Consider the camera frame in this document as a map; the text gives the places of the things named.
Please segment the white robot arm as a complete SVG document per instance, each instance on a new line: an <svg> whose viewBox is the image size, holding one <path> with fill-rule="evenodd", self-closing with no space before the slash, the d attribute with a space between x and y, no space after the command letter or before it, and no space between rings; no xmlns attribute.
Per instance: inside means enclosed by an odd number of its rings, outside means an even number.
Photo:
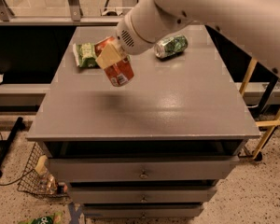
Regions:
<svg viewBox="0 0 280 224"><path fill-rule="evenodd" d="M96 62L138 55L193 22L207 25L280 78L280 0L140 0L118 23Z"/></svg>

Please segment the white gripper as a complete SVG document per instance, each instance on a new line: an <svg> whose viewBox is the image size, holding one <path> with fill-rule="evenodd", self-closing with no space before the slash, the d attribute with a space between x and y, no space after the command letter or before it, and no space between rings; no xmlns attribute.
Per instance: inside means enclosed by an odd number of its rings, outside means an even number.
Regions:
<svg viewBox="0 0 280 224"><path fill-rule="evenodd" d="M106 69L114 63L120 62L127 56L127 53L138 55L151 49L153 46L152 43L147 42L134 30L129 14L126 14L118 23L116 38L120 42L120 45L114 42L108 43L96 59L97 64L102 69Z"/></svg>

